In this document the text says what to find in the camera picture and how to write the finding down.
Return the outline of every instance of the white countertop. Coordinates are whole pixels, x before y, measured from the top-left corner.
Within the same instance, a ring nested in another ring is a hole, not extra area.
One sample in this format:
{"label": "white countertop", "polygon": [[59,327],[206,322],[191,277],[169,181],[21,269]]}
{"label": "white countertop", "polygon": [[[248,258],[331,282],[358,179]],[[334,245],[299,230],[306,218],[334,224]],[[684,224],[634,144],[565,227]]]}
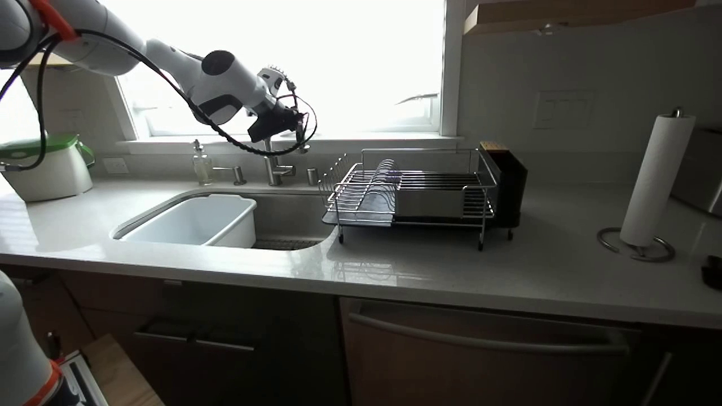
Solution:
{"label": "white countertop", "polygon": [[676,258],[664,265],[634,262],[595,242],[601,229],[620,224],[632,193],[626,187],[529,187],[514,242],[493,230],[482,254],[475,232],[428,229],[344,229],[344,246],[334,230],[303,251],[111,239],[120,224],[191,187],[105,181],[81,196],[24,209],[0,177],[0,269],[77,269],[722,329],[722,291],[709,290],[700,274],[706,255],[722,255],[722,221],[676,202],[658,230]]}

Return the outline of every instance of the kitchen sink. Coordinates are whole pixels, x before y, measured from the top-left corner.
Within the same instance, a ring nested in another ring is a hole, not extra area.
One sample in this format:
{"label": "kitchen sink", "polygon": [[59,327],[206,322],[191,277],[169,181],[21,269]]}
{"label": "kitchen sink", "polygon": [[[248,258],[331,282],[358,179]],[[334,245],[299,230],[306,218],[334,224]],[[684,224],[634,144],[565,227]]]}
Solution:
{"label": "kitchen sink", "polygon": [[317,190],[198,187],[128,219],[112,239],[299,251],[331,234],[322,214],[326,194]]}

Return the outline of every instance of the wall outlet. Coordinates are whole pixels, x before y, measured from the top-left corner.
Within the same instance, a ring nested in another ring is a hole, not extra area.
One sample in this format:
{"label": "wall outlet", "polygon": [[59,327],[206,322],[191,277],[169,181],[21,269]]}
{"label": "wall outlet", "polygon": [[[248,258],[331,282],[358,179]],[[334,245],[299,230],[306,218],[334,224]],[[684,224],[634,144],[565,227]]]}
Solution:
{"label": "wall outlet", "polygon": [[128,166],[125,159],[105,159],[105,169],[111,177],[127,177],[128,174]]}
{"label": "wall outlet", "polygon": [[595,91],[538,92],[534,128],[585,128],[592,123]]}

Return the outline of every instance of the soap dispenser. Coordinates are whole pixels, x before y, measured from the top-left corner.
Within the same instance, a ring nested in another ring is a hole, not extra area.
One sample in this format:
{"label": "soap dispenser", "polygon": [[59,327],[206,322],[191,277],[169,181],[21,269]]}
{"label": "soap dispenser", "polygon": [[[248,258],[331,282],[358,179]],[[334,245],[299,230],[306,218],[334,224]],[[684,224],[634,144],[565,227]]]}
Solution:
{"label": "soap dispenser", "polygon": [[209,174],[213,174],[213,160],[204,151],[204,144],[198,140],[195,140],[195,174],[198,179],[198,186],[206,186],[209,181]]}

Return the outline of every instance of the wire dish rack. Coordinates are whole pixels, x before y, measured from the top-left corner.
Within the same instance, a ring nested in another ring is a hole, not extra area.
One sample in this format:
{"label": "wire dish rack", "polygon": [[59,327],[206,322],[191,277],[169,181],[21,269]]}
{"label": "wire dish rack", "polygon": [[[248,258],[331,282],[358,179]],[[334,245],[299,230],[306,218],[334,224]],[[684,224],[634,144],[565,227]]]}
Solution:
{"label": "wire dish rack", "polygon": [[354,162],[329,193],[322,221],[352,229],[478,229],[482,249],[487,219],[497,214],[498,168],[482,150],[475,156],[469,171],[399,169],[392,159],[374,168]]}

